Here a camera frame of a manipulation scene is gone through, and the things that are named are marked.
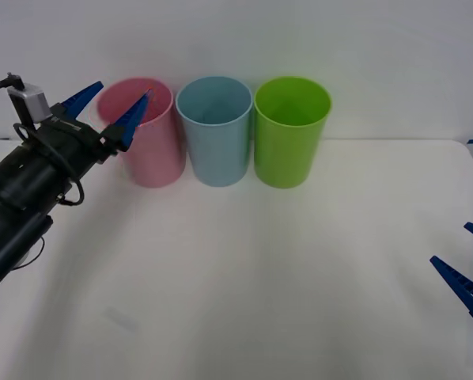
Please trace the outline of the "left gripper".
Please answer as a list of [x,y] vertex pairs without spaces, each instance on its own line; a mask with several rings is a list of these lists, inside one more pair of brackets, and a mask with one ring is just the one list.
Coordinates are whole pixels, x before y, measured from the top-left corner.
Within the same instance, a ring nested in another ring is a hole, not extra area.
[[98,132],[76,119],[103,88],[101,81],[94,82],[51,106],[53,116],[43,120],[33,136],[38,169],[63,179],[80,179],[94,165],[129,150],[146,114],[151,90],[147,90],[116,122]]

